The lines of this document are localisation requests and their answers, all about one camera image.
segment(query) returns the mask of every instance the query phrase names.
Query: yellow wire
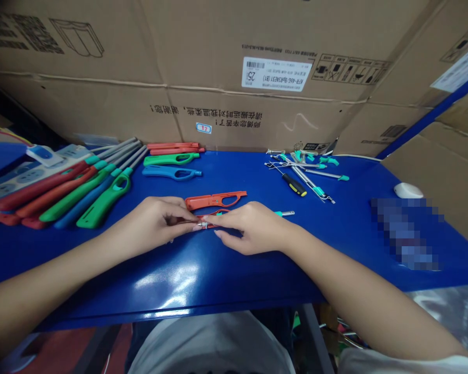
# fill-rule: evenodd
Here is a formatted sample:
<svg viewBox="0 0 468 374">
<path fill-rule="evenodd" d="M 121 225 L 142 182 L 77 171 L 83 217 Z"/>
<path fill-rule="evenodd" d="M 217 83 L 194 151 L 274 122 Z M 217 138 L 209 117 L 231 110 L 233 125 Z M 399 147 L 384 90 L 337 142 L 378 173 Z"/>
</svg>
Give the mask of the yellow wire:
<svg viewBox="0 0 468 374">
<path fill-rule="evenodd" d="M 25 139 L 25 138 L 23 138 L 23 137 L 17 135 L 16 133 L 13 133 L 13 132 L 10 131 L 9 129 L 5 129 L 5 128 L 0 127 L 0 131 L 6 132 L 6 133 L 12 135 L 13 137 L 18 138 L 18 139 L 20 139 L 20 140 L 26 142 L 27 144 L 33 145 L 33 143 L 30 142 L 28 139 Z"/>
</svg>

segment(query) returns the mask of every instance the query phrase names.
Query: floor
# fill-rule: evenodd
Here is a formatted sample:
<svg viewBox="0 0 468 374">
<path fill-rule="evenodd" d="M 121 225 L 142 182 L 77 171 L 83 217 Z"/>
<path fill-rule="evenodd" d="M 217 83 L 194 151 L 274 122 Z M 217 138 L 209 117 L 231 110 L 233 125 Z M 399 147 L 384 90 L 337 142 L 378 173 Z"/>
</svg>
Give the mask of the floor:
<svg viewBox="0 0 468 374">
<path fill-rule="evenodd" d="M 19 374 L 70 374 L 94 335 L 95 328 L 46 333 L 36 359 Z M 107 367 L 101 374 L 123 374 L 126 353 L 132 338 L 132 325 L 122 325 L 114 342 Z"/>
</svg>

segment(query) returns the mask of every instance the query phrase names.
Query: blue metal frame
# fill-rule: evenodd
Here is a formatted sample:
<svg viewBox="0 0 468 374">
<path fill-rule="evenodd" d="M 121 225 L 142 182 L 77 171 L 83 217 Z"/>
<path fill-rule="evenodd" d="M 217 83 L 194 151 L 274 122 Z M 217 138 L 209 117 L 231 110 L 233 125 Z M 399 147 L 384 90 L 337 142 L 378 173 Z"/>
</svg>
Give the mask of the blue metal frame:
<svg viewBox="0 0 468 374">
<path fill-rule="evenodd" d="M 395 150 L 400 148 L 404 145 L 409 139 L 413 138 L 415 135 L 419 134 L 426 126 L 430 123 L 435 121 L 435 119 L 448 110 L 451 105 L 453 105 L 456 101 L 464 97 L 468 93 L 468 82 L 462 85 L 460 88 L 449 95 L 443 102 L 441 102 L 438 106 L 436 106 L 431 112 L 429 112 L 426 116 L 420 119 L 414 126 L 409 128 L 406 132 L 404 132 L 396 141 L 390 144 L 387 148 L 385 148 L 377 158 L 384 159 Z"/>
</svg>

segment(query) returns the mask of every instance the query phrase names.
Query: white mouse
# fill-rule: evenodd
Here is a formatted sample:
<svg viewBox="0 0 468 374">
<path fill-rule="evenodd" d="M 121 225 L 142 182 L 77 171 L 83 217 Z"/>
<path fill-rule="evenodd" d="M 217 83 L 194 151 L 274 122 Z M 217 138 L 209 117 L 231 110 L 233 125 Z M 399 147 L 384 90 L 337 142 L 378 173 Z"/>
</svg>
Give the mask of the white mouse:
<svg viewBox="0 0 468 374">
<path fill-rule="evenodd" d="M 409 183 L 399 183 L 394 187 L 394 192 L 400 198 L 422 198 L 423 192 L 421 190 Z"/>
</svg>

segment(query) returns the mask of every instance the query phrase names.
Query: finger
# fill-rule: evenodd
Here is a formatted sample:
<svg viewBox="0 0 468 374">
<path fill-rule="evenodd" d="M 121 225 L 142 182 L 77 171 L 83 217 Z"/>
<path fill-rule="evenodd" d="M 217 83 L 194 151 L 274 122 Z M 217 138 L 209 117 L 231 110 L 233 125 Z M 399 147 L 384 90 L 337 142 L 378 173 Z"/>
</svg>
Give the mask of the finger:
<svg viewBox="0 0 468 374">
<path fill-rule="evenodd" d="M 214 233 L 227 247 L 240 253 L 247 253 L 250 244 L 243 239 L 230 235 L 222 230 L 214 230 Z"/>
<path fill-rule="evenodd" d="M 165 203 L 175 204 L 175 205 L 181 206 L 184 209 L 187 209 L 186 202 L 181 197 L 163 196 L 163 197 L 160 197 L 160 199 L 164 201 Z"/>
<path fill-rule="evenodd" d="M 201 226 L 198 226 L 197 223 L 181 223 L 175 226 L 169 226 L 164 228 L 170 239 L 174 239 L 178 236 L 187 234 L 188 232 L 201 230 Z"/>
<path fill-rule="evenodd" d="M 166 224 L 168 226 L 173 226 L 177 224 L 177 221 L 178 221 L 177 217 L 170 217 L 166 219 Z"/>
<path fill-rule="evenodd" d="M 238 230 L 243 229 L 241 220 L 239 219 L 239 214 L 236 210 L 232 210 L 221 216 L 204 216 L 203 220 L 217 226 Z"/>
<path fill-rule="evenodd" d="M 198 217 L 196 217 L 186 208 L 182 208 L 181 206 L 171 204 L 171 203 L 165 203 L 164 206 L 165 206 L 165 209 L 164 209 L 163 215 L 165 218 L 176 217 L 176 218 L 184 218 L 187 221 L 193 221 L 193 222 L 198 221 Z"/>
</svg>

